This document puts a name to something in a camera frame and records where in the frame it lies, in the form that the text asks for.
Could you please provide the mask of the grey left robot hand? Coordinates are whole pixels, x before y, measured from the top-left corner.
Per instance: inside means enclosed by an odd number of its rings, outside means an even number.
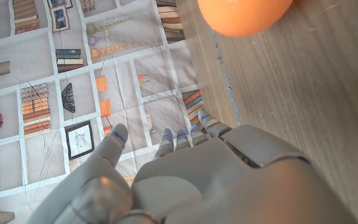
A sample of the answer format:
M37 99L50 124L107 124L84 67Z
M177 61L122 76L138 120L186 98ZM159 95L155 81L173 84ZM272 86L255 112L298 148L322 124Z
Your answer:
M30 223L355 223L301 151L259 128L209 113L162 138L128 184L116 165L129 136L113 127L36 208Z

